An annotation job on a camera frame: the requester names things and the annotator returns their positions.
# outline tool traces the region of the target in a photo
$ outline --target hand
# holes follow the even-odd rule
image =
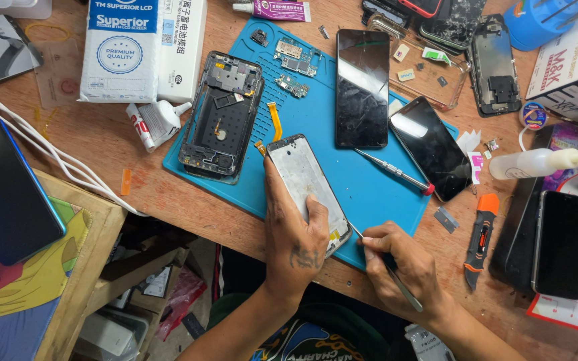
[[[401,227],[387,221],[366,229],[363,235],[367,275],[378,297],[390,311],[423,327],[443,319],[452,311],[454,299],[439,287],[434,257]],[[422,304],[422,312],[413,308],[387,273],[383,253],[393,255],[398,265],[396,275]]]
[[[263,286],[274,297],[297,306],[322,267],[329,243],[329,212],[314,195],[309,195],[309,223],[305,222],[269,157],[265,157],[264,166],[267,279]]]

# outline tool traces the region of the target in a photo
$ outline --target t-shirt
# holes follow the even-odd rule
[[[217,300],[211,308],[207,330],[248,298],[244,293],[232,293]],[[385,360],[388,351],[380,333],[348,308],[309,303],[301,304],[295,315],[256,349],[251,360]]]

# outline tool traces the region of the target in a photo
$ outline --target solder wick spool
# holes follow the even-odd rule
[[[541,104],[527,102],[519,112],[519,121],[524,128],[539,130],[548,122],[548,114]]]

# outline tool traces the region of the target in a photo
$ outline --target qr code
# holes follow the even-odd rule
[[[173,35],[172,34],[162,34],[162,44],[172,44]]]

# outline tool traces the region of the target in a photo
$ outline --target blue phone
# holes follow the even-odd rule
[[[13,265],[66,234],[66,227],[0,120],[0,262]]]

